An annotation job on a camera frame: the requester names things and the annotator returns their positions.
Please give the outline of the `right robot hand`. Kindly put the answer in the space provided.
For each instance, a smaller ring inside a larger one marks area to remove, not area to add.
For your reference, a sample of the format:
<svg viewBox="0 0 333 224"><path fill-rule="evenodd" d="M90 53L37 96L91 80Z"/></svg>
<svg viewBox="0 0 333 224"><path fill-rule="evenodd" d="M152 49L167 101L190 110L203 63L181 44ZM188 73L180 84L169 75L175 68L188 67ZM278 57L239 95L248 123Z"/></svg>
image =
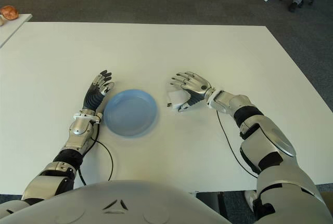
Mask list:
<svg viewBox="0 0 333 224"><path fill-rule="evenodd" d="M193 105L203 101L209 92L213 91L211 84L193 72L180 72L172 77L171 85L189 94L189 99L178 107L178 112L184 112Z"/></svg>

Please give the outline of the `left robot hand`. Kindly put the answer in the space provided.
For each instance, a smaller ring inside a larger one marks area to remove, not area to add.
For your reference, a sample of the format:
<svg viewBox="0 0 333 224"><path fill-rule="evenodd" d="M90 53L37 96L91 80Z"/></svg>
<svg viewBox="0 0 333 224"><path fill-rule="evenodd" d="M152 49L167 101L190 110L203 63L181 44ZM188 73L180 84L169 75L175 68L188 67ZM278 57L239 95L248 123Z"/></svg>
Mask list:
<svg viewBox="0 0 333 224"><path fill-rule="evenodd" d="M114 88L112 73L101 71L92 81L83 101L83 109L96 111L108 92Z"/></svg>

